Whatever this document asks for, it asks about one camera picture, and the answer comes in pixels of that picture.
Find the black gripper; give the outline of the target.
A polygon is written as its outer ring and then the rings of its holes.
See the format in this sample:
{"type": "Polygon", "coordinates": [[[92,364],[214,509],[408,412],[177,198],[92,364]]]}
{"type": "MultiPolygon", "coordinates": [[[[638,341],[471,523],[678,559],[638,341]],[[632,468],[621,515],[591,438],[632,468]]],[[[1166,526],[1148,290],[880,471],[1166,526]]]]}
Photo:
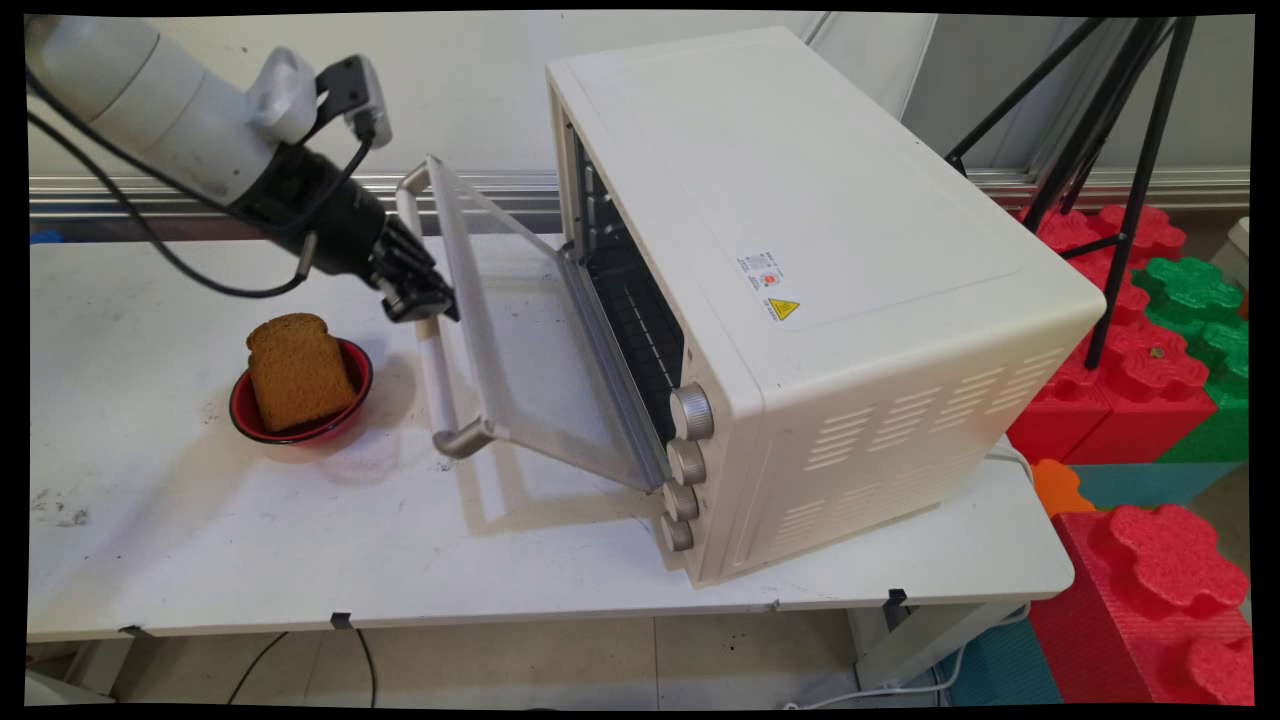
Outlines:
{"type": "Polygon", "coordinates": [[[306,146],[280,146],[236,200],[236,214],[291,252],[301,251],[312,236],[312,269],[376,284],[394,323],[439,315],[460,322],[454,290],[422,238],[401,219],[388,218],[381,202],[352,178],[367,154],[362,146],[338,167],[306,146]],[[383,231],[384,252],[372,254],[383,231]]]}

